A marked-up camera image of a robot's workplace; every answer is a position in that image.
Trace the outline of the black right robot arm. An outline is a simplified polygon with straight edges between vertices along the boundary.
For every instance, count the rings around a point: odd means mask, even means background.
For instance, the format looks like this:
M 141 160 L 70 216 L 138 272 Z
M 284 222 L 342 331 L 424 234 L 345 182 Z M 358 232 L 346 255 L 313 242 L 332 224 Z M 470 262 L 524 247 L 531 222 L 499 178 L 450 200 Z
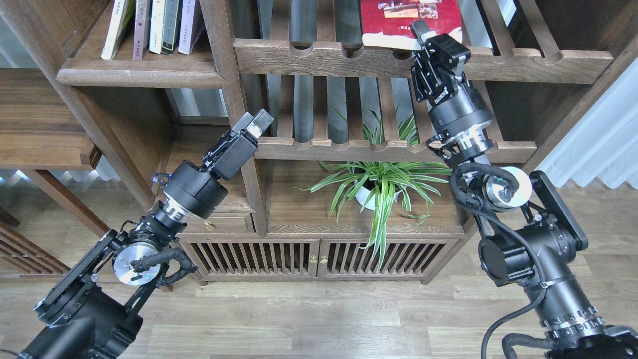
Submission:
M 515 346 L 545 349 L 547 359 L 635 359 L 637 332 L 606 325 L 568 267 L 588 239 L 542 171 L 491 165 L 493 147 L 486 127 L 493 116 L 463 71 L 471 52 L 448 34 L 432 35 L 423 20 L 411 29 L 419 44 L 413 52 L 413 91 L 431 105 L 433 152 L 453 170 L 449 184 L 460 207 L 469 211 L 481 241 L 481 267 L 497 285 L 517 283 L 529 305 L 492 324 L 481 342 L 506 321 L 536 311 L 544 338 L 511 333 L 501 341 L 504 356 Z

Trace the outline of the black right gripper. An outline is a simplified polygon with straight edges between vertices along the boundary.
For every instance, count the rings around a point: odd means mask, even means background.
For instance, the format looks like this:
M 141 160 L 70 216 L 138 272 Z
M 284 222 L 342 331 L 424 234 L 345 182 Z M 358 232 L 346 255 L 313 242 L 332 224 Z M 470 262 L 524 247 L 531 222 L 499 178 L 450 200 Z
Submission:
M 417 101 L 431 105 L 436 133 L 429 141 L 458 146 L 462 152 L 486 152 L 493 146 L 485 131 L 493 116 L 465 76 L 469 48 L 448 34 L 437 35 L 424 20 L 412 22 L 410 29 L 421 47 L 413 55 L 414 91 Z

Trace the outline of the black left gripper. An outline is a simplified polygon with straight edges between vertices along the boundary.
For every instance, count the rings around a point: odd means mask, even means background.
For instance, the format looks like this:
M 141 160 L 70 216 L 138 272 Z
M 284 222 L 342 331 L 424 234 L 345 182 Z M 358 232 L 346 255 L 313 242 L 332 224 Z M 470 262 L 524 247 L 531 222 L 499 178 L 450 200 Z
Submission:
M 228 191 L 219 182 L 230 180 L 257 150 L 257 139 L 273 123 L 273 116 L 260 109 L 255 116 L 245 112 L 201 159 L 200 166 L 183 161 L 170 174 L 156 173 L 153 181 L 164 187 L 162 211 L 173 220 L 192 216 L 208 218 Z

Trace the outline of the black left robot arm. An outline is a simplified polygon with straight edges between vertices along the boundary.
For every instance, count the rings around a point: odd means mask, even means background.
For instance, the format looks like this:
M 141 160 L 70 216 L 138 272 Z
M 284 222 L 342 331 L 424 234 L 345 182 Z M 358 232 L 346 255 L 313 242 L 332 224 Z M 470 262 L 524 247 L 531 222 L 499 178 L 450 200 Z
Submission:
M 139 311 L 156 288 L 196 272 L 182 248 L 171 248 L 192 216 L 208 218 L 231 179 L 273 122 L 264 109 L 246 112 L 203 156 L 170 174 L 156 173 L 166 200 L 157 201 L 130 231 L 109 230 L 34 307 L 46 326 L 19 359 L 116 359 L 135 340 Z

